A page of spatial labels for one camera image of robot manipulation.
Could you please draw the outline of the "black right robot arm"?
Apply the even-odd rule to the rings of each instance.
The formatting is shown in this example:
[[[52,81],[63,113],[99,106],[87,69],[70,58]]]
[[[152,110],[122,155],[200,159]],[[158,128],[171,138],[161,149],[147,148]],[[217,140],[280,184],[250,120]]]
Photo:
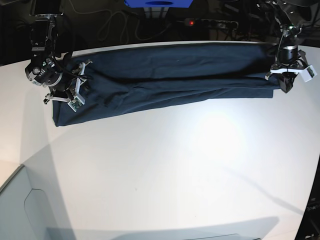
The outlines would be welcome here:
[[[62,55],[56,52],[58,39],[57,17],[63,15],[60,0],[33,0],[30,15],[35,17],[30,29],[32,57],[25,68],[27,79],[34,85],[47,87],[49,93],[43,102],[57,101],[67,103],[76,112],[86,102],[81,96],[81,86],[92,77],[85,74],[91,60],[81,62],[73,69],[67,69],[73,53]]]

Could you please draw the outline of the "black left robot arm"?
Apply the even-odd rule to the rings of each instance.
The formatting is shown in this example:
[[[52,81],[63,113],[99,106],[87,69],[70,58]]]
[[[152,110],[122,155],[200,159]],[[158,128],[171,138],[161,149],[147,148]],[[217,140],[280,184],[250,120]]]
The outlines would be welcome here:
[[[320,7],[311,15],[312,6],[319,4],[318,0],[260,0],[257,4],[265,12],[267,21],[270,22],[270,17],[273,17],[278,24],[273,30],[278,41],[266,52],[267,56],[274,59],[274,63],[265,79],[275,77],[279,88],[286,94],[293,88],[297,76],[301,76],[304,82],[317,76],[313,65],[308,63],[306,52],[299,46],[307,34],[315,29]],[[304,10],[311,15],[310,19],[304,16]]]

